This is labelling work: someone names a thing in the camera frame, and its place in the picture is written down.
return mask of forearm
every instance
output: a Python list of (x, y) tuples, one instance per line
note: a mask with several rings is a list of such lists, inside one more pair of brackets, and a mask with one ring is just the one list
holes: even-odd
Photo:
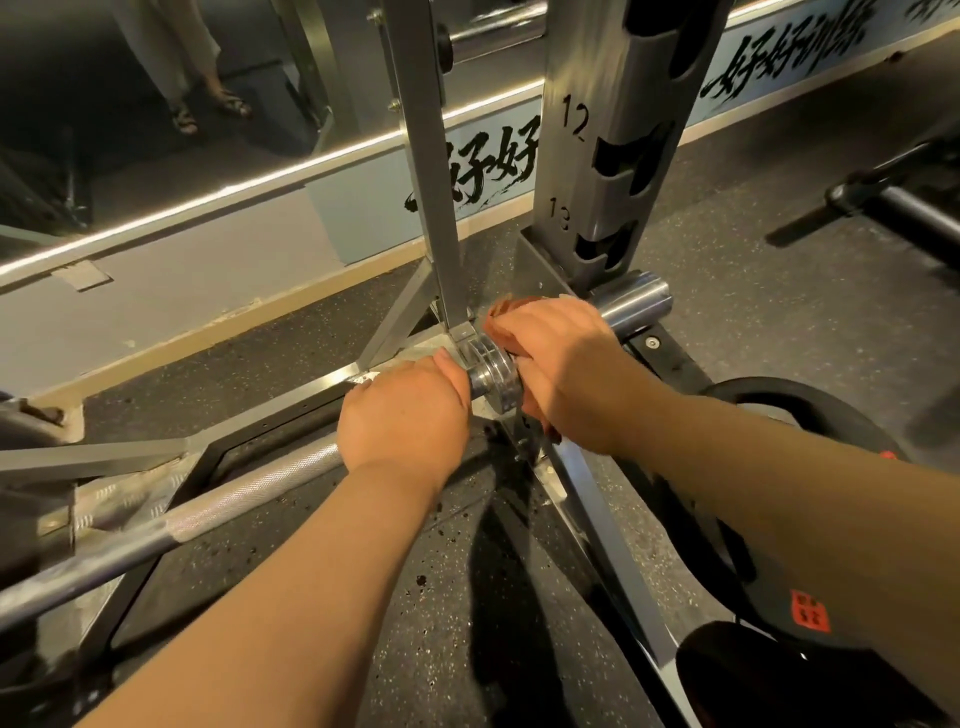
[(390, 594), (432, 505), (435, 490), (416, 480), (388, 465), (348, 475), (84, 728), (134, 715), (145, 728), (351, 725)]
[(718, 400), (655, 403), (634, 408), (639, 463), (777, 559), (878, 651), (960, 667), (960, 478)]

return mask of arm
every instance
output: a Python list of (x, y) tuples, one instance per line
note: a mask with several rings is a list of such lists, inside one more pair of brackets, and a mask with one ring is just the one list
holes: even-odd
[(933, 697), (960, 674), (960, 477), (677, 394), (575, 299), (496, 325), (563, 435), (702, 502)]
[(338, 431), (349, 475), (82, 728), (353, 725), (397, 576), (463, 456), (468, 408), (446, 352), (354, 388)]

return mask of foot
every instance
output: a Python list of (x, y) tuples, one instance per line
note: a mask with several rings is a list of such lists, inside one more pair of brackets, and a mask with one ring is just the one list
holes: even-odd
[(225, 88), (221, 88), (219, 92), (213, 94), (213, 101), (218, 109), (226, 113), (239, 116), (242, 119), (249, 119), (253, 116), (253, 109), (251, 109), (250, 104)]
[(170, 106), (170, 118), (174, 123), (174, 128), (184, 136), (195, 136), (200, 130), (200, 127), (197, 126), (197, 120), (193, 118), (190, 109), (183, 102)]

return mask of red sticker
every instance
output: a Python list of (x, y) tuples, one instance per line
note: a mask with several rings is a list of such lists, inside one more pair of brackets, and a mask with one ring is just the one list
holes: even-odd
[(817, 632), (829, 632), (830, 620), (827, 616), (827, 607), (809, 594), (790, 590), (793, 620), (801, 627), (815, 629)]

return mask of chinese calligraphy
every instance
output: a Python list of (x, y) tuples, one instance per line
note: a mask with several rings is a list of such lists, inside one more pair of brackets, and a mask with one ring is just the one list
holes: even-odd
[[(475, 205), (483, 200), (481, 206), (486, 206), (515, 184), (529, 180), (537, 164), (539, 130), (539, 114), (516, 130), (516, 137), (513, 127), (501, 127), (496, 155), (488, 153), (485, 157), (481, 155), (490, 141), (487, 132), (477, 132), (470, 141), (456, 150), (458, 160), (452, 160), (454, 145), (447, 142), (446, 158), (451, 160), (450, 187), (453, 191), (453, 202), (458, 205)], [(503, 182), (508, 178), (510, 182), (506, 186), (497, 188), (492, 195), (483, 199), (487, 182)], [(407, 197), (403, 206), (410, 212), (419, 209), (413, 193)]]
[(958, 8), (960, 0), (914, 0), (903, 16), (914, 23), (925, 23), (941, 8)]
[(776, 79), (788, 63), (791, 68), (806, 64), (807, 75), (813, 73), (822, 61), (843, 56), (863, 42), (867, 22), (876, 15), (875, 5), (876, 0), (847, 0), (834, 16), (811, 14), (796, 25), (787, 23), (779, 32), (772, 25), (758, 37), (744, 36), (727, 68), (700, 89), (700, 97), (735, 99), (752, 79)]

